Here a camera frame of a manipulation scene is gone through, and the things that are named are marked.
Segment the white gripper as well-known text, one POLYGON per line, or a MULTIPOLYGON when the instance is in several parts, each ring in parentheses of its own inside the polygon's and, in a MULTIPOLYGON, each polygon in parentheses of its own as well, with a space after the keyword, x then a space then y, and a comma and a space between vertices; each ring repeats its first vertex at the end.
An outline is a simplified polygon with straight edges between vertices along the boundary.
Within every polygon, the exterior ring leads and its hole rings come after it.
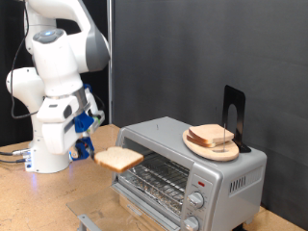
MULTIPOLYGON (((41 132, 46 147, 52 154, 62 155, 81 138, 93 134, 105 119, 91 92, 86 93, 86 104, 77 96, 62 99, 46 97, 40 107, 41 132)), ((71 157, 80 157, 79 149, 72 149, 71 157)))

